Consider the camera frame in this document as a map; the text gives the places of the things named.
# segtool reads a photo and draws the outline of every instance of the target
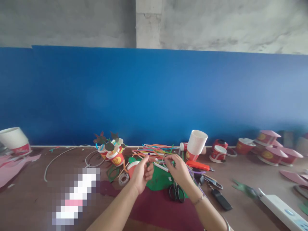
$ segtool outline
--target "red utility knife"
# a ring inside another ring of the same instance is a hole
[[[196,161],[189,160],[189,161],[186,162],[186,164],[189,167],[194,167],[194,168],[202,169],[204,171],[212,171],[212,172],[214,172],[214,169],[212,169],[210,166],[205,165],[205,164],[201,164],[201,163],[196,162]]]

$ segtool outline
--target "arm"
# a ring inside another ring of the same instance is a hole
[[[154,166],[150,164],[147,167],[148,160],[149,157],[146,156],[140,161],[128,184],[87,231],[120,231],[124,228],[138,195],[143,192],[147,182],[152,179]]]
[[[175,161],[175,167],[170,163],[170,159]],[[165,161],[175,181],[181,186],[195,205],[199,220],[203,227],[207,231],[227,231],[225,220],[211,202],[206,197],[200,200],[203,193],[193,182],[185,162],[177,154],[167,156]]]

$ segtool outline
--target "hand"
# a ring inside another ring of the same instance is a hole
[[[139,164],[137,164],[133,176],[131,178],[131,183],[134,187],[136,187],[139,195],[144,191],[145,186],[149,180],[152,179],[154,173],[154,164],[151,163],[149,167],[147,167],[148,162],[154,162],[155,158],[146,155]]]
[[[179,157],[179,155],[172,154],[166,156],[164,159],[171,175],[173,176],[173,179],[181,186],[182,189],[184,189],[184,191],[191,184],[194,184],[185,162],[181,157]],[[175,167],[173,167],[173,165],[170,163],[170,160],[174,160]]]

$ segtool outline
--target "wire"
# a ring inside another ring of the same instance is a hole
[[[79,147],[83,147],[83,146],[90,146],[90,147],[92,147],[91,145],[83,144],[83,145],[79,145],[79,146],[73,147],[72,149],[69,149],[69,150],[67,150],[67,151],[65,151],[65,152],[62,152],[60,155],[62,155],[62,154],[64,154],[64,153],[67,153],[68,151],[71,151],[71,150],[73,150],[73,149],[75,149],[75,148],[79,148]],[[47,167],[46,167],[46,169],[45,169],[45,173],[44,173],[44,181],[45,181],[45,182],[47,182],[46,175],[47,175],[48,167],[49,167],[49,166],[51,165],[51,163],[54,162],[55,159],[57,159],[60,155],[56,156],[56,157],[47,165]]]
[[[98,165],[91,166],[90,164],[87,163],[87,158],[88,158],[89,155],[87,155],[87,157],[86,157],[85,160],[84,160],[84,162],[86,162],[86,165],[87,165],[86,167],[98,167],[98,166],[100,166],[102,163],[104,163],[104,161],[105,161],[105,159],[103,159],[103,161],[102,161],[101,163],[99,163]]]

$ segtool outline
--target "tape roll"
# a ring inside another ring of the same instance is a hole
[[[124,186],[129,180],[129,175],[127,173],[122,173],[119,176],[119,185]]]

